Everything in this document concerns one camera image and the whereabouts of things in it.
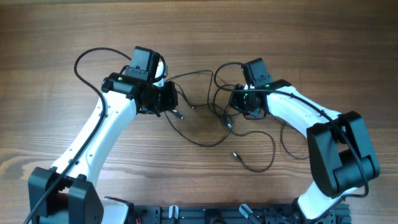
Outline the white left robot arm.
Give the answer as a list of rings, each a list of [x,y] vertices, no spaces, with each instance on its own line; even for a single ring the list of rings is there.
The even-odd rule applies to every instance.
[[[37,167],[28,179],[26,223],[140,223],[134,204],[100,198],[96,186],[104,162],[137,114],[172,111],[178,105],[174,82],[164,81],[164,57],[136,47],[130,63],[105,77],[95,110],[68,149],[49,169]]]

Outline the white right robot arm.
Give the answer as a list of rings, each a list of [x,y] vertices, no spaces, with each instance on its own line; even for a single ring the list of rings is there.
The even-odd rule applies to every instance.
[[[294,200],[290,222],[316,223],[346,198],[366,197],[380,166],[363,117],[329,110],[273,80],[261,58],[240,66],[246,83],[234,86],[230,107],[254,119],[280,118],[307,140],[313,182]]]

